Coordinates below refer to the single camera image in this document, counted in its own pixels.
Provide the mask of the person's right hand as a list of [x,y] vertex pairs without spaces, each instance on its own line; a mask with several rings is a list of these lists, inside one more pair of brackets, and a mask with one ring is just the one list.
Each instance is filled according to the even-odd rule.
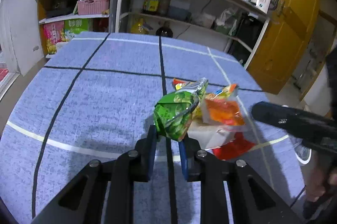
[[316,202],[325,192],[323,185],[327,182],[330,186],[336,186],[336,168],[328,172],[328,157],[314,153],[314,166],[311,169],[310,176],[306,182],[306,198],[310,202]]

